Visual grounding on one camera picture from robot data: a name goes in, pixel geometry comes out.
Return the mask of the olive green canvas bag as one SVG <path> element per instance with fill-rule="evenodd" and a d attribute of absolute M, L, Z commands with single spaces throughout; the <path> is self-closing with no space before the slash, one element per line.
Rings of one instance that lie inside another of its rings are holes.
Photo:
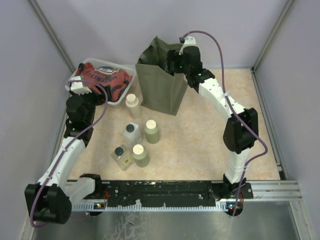
<path fill-rule="evenodd" d="M 167 52 L 181 46 L 156 36 L 139 56 L 135 69 L 143 107 L 173 116 L 178 113 L 188 85 L 183 74 L 171 75 L 165 71 L 165 65 Z"/>

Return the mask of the cream white bottle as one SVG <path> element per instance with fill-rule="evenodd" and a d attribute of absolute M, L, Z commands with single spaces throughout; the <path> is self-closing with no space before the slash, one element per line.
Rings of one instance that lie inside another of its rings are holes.
<path fill-rule="evenodd" d="M 130 93 L 126 96 L 125 104 L 133 119 L 138 119 L 142 115 L 142 109 L 138 97 Z"/>

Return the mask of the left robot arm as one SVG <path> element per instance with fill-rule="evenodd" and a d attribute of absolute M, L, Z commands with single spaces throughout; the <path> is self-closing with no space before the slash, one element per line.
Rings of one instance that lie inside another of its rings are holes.
<path fill-rule="evenodd" d="M 93 134 L 96 107 L 106 102 L 94 93 L 73 93 L 66 101 L 67 119 L 60 149 L 43 176 L 24 190 L 29 220 L 34 228 L 37 222 L 65 224 L 72 208 L 85 197 L 95 199 L 104 192 L 101 176 L 84 173 L 71 186 L 68 177 L 78 158 L 89 144 Z"/>

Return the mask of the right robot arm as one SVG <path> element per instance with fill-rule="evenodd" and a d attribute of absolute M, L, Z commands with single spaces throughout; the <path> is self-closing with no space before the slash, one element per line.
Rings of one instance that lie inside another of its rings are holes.
<path fill-rule="evenodd" d="M 223 142 L 229 150 L 229 161 L 223 182 L 212 188 L 215 199 L 235 198 L 241 192 L 241 176 L 245 169 L 251 148 L 258 134 L 258 113 L 247 109 L 224 93 L 215 75 L 203 68 L 200 50 L 187 46 L 183 50 L 167 51 L 165 71 L 171 75 L 184 74 L 188 85 L 198 94 L 208 99 L 226 121 Z"/>

